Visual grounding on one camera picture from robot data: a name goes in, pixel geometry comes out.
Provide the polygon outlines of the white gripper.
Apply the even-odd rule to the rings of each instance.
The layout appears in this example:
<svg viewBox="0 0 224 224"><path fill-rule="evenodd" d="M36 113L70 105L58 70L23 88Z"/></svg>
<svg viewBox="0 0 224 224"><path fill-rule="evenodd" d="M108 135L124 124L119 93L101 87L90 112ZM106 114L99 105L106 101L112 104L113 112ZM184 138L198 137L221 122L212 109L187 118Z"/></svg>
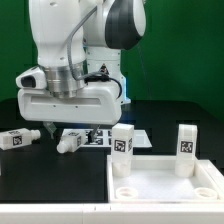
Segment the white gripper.
<svg viewBox="0 0 224 224"><path fill-rule="evenodd" d="M99 124L114 125L120 119L118 95L119 88L114 82L89 82L74 98L68 99L52 97L47 90L21 89L18 103L22 117L44 121L51 138L56 131L53 122L94 124L88 133L88 143L93 143Z"/></svg>

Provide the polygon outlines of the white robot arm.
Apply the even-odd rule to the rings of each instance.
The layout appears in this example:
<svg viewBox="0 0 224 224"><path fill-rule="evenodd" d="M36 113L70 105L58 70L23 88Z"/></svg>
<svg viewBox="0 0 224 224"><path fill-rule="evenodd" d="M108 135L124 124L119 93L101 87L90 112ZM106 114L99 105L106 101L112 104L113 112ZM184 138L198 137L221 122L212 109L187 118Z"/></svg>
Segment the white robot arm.
<svg viewBox="0 0 224 224"><path fill-rule="evenodd" d="M127 104L123 50L146 29L144 0L29 0L37 65L16 78L26 120L114 125Z"/></svg>

